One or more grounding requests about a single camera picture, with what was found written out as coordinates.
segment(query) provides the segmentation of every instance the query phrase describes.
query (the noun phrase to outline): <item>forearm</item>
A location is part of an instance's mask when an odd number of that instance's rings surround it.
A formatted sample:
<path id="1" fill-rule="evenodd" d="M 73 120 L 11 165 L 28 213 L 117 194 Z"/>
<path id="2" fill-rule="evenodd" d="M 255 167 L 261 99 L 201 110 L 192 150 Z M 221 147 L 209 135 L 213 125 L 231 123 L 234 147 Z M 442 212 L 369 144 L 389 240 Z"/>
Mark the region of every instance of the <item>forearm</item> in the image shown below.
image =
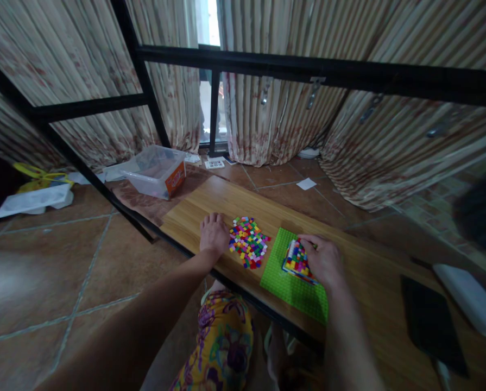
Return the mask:
<path id="1" fill-rule="evenodd" d="M 218 257 L 202 251 L 155 281 L 105 322 L 39 389 L 139 390 L 161 345 Z"/>
<path id="2" fill-rule="evenodd" d="M 349 287 L 327 289 L 326 367 L 331 389 L 384 390 L 358 303 Z"/>

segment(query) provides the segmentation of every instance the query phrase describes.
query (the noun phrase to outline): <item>green baseplate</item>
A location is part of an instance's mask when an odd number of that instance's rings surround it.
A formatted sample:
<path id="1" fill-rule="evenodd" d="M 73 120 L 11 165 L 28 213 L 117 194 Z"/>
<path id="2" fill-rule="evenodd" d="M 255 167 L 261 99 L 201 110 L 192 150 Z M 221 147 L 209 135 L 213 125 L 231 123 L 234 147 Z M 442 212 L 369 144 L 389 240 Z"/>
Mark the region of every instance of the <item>green baseplate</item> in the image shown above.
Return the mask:
<path id="1" fill-rule="evenodd" d="M 298 310 L 303 311 L 313 319 L 326 324 L 328 319 L 328 300 L 322 285 L 310 285 L 282 270 L 286 250 L 290 242 L 296 239 L 296 234 L 279 228 L 270 258 L 268 258 L 264 269 L 261 287 Z"/>

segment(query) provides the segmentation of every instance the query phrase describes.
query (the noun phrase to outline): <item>beige curtain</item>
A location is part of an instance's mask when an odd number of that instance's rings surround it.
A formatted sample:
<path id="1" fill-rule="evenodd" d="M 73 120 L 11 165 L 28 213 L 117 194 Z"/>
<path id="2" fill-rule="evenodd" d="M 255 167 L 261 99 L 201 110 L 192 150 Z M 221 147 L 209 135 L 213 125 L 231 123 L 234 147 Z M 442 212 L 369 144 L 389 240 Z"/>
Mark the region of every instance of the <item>beige curtain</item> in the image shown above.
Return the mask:
<path id="1" fill-rule="evenodd" d="M 392 2 L 218 0 L 221 47 L 252 53 L 365 60 L 396 9 Z M 260 166 L 287 162 L 326 128 L 346 91 L 223 74 L 231 156 Z"/>
<path id="2" fill-rule="evenodd" d="M 486 1 L 398 2 L 368 59 L 486 70 Z M 373 97 L 350 93 L 321 151 L 355 205 L 381 209 L 486 157 L 486 108 L 387 96 L 360 124 Z"/>
<path id="3" fill-rule="evenodd" d="M 1 94 L 0 157 L 9 163 L 27 162 L 48 171 L 67 166 L 64 158 L 9 105 Z"/>
<path id="4" fill-rule="evenodd" d="M 129 0 L 139 42 L 198 48 L 194 0 Z M 197 152 L 201 104 L 199 69 L 147 63 L 165 128 L 173 148 Z"/>
<path id="5" fill-rule="evenodd" d="M 159 4 L 166 3 L 144 1 L 144 18 L 166 12 L 158 18 L 174 19 L 185 25 L 178 16 L 182 9 Z M 135 25 L 142 22 L 143 17 L 134 20 Z M 162 24 L 160 32 L 178 36 L 174 28 L 175 25 Z M 0 1 L 0 68 L 34 106 L 142 92 L 107 0 Z M 167 91 L 168 78 L 150 72 L 154 89 Z M 187 96 L 190 93 L 187 86 L 176 83 L 174 88 L 176 95 L 193 100 Z M 173 147 L 197 150 L 198 143 L 190 134 L 194 132 L 193 127 L 184 123 L 184 111 L 176 109 L 180 104 L 180 101 L 165 99 L 164 120 L 174 125 L 167 127 L 169 139 Z M 45 144 L 33 142 L 38 140 L 38 135 L 10 106 L 0 111 L 0 118 L 5 115 L 9 116 L 8 124 L 13 121 L 16 125 L 11 130 L 0 127 L 0 156 L 44 169 L 62 168 L 57 163 L 63 161 L 61 158 L 39 159 Z M 196 114 L 189 110 L 186 115 Z M 146 106 L 64 121 L 54 127 L 94 169 L 123 161 L 145 146 L 160 143 Z M 18 146 L 17 135 L 31 142 Z"/>

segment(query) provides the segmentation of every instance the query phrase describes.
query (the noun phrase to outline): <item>wooden tabletop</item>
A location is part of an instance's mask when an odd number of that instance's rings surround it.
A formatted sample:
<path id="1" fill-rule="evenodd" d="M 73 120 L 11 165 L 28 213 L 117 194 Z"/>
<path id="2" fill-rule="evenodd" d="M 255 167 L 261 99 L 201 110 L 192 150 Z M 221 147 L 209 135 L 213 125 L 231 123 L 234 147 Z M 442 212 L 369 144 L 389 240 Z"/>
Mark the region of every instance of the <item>wooden tabletop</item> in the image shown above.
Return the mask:
<path id="1" fill-rule="evenodd" d="M 262 232 L 272 237 L 270 248 L 279 227 L 333 240 L 344 256 L 348 283 L 360 303 L 379 367 L 390 389 L 440 390 L 431 360 L 409 339 L 400 276 L 408 276 L 445 295 L 471 375 L 467 380 L 451 374 L 452 389 L 486 389 L 486 338 L 472 328 L 430 270 L 409 262 L 408 257 L 345 234 L 217 176 L 208 179 L 168 212 L 161 230 L 196 254 L 199 252 L 199 224 L 211 212 L 222 213 L 228 226 L 232 226 L 235 217 L 254 217 Z M 322 324 L 260 287 L 269 254 L 261 268 L 248 270 L 243 268 L 238 255 L 227 251 L 215 268 L 323 342 L 325 328 Z"/>

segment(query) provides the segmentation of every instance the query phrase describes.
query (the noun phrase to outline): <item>floral pants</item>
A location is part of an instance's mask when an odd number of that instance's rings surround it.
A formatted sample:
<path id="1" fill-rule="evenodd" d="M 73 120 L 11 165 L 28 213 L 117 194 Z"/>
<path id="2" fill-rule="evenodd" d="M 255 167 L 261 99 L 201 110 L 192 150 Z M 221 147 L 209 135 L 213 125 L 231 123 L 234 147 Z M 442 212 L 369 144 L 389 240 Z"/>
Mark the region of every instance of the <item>floral pants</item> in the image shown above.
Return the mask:
<path id="1" fill-rule="evenodd" d="M 242 390 L 254 346 L 254 326 L 243 299 L 215 291 L 198 314 L 197 346 L 171 390 Z"/>

